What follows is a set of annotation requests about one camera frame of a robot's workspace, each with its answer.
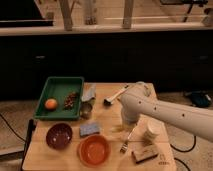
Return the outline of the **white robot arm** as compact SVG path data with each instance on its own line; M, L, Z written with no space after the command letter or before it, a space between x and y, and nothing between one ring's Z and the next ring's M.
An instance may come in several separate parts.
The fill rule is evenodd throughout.
M213 110L152 98L151 89L144 82L129 87L120 101L122 121L126 124L137 123L144 114L213 142Z

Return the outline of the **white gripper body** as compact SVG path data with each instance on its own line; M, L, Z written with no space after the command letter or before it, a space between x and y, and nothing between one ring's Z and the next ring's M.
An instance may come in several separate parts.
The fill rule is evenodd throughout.
M138 123L140 115L127 109L121 109L122 127L125 131L132 130Z

